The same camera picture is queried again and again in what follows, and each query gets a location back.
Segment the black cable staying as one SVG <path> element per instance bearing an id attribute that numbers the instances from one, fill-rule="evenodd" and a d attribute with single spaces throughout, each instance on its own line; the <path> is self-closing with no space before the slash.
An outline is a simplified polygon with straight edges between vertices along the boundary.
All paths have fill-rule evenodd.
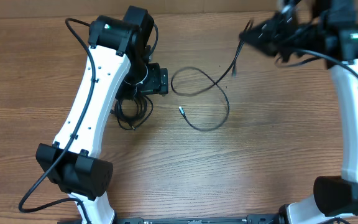
<path id="1" fill-rule="evenodd" d="M 135 131 L 144 124 L 154 110 L 154 104 L 148 96 L 135 96 L 131 99 L 116 100 L 110 113 L 117 119 L 119 127 L 126 131 Z"/>

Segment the black cable pulled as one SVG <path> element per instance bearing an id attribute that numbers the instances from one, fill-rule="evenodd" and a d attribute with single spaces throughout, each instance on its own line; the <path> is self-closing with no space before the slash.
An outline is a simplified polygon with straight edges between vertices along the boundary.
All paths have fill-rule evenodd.
<path id="1" fill-rule="evenodd" d="M 187 115 L 185 113 L 184 108 L 182 106 L 179 106 L 178 110 L 179 110 L 180 114 L 182 115 L 183 119 L 186 121 L 186 123 L 191 128 L 193 128 L 193 129 L 195 129 L 197 131 L 200 131 L 200 132 L 210 132 L 210 131 L 214 131 L 214 130 L 219 129 L 227 121 L 227 119 L 229 117 L 230 109 L 231 109 L 230 102 L 229 102 L 229 99 L 228 99 L 225 91 L 219 86 L 219 83 L 229 72 L 232 72 L 233 76 L 237 73 L 237 59 L 240 56 L 242 48 L 243 48 L 244 45 L 245 45 L 245 41 L 242 40 L 241 38 L 239 38 L 239 43 L 237 45 L 236 52 L 234 54 L 234 58 L 233 58 L 232 62 L 230 63 L 230 65 L 228 66 L 226 71 L 217 80 L 213 80 L 206 72 L 204 72 L 203 70 L 201 70 L 200 68 L 197 68 L 197 67 L 183 67 L 183 68 L 177 70 L 173 74 L 173 76 L 171 77 L 170 87 L 171 87 L 172 91 L 178 96 L 194 97 L 194 96 L 200 95 L 200 94 L 202 94 L 204 92 L 207 92 L 208 90 L 216 87 L 223 94 L 223 97 L 225 99 L 225 102 L 226 102 L 226 114 L 225 114 L 225 117 L 223 118 L 223 120 L 220 123 L 218 123 L 213 128 L 198 128 L 198 127 L 196 127 L 195 125 L 193 125 L 189 121 L 189 119 L 188 119 L 188 117 L 187 117 Z M 192 71 L 199 72 L 200 74 L 204 75 L 212 84 L 210 86 L 208 86 L 206 88 L 202 88 L 201 90 L 196 91 L 194 93 L 181 93 L 179 91 L 176 91 L 175 87 L 173 86 L 173 82 L 174 82 L 175 78 L 177 77 L 177 75 L 179 73 L 184 72 L 186 70 L 192 70 Z"/>

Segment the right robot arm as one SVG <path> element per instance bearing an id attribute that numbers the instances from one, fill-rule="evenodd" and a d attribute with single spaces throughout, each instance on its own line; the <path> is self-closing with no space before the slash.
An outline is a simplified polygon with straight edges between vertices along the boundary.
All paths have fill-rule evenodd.
<path id="1" fill-rule="evenodd" d="M 346 223 L 358 216 L 358 20 L 354 1 L 313 1 L 311 20 L 298 22 L 296 1 L 283 1 L 272 18 L 248 25 L 240 41 L 288 66 L 290 56 L 323 59 L 336 87 L 343 134 L 339 176 L 320 176 L 313 194 L 248 223 Z"/>

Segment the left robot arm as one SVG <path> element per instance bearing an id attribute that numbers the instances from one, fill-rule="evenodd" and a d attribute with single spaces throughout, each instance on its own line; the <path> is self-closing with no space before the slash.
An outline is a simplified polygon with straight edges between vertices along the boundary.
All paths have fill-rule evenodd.
<path id="1" fill-rule="evenodd" d="M 104 128 L 119 99 L 144 100 L 168 93 L 168 71 L 151 62 L 155 22 L 130 6 L 122 19 L 99 16 L 89 25 L 86 69 L 61 130 L 35 158 L 49 181 L 75 202 L 81 223 L 112 223 L 109 204 L 113 165 L 100 159 Z"/>

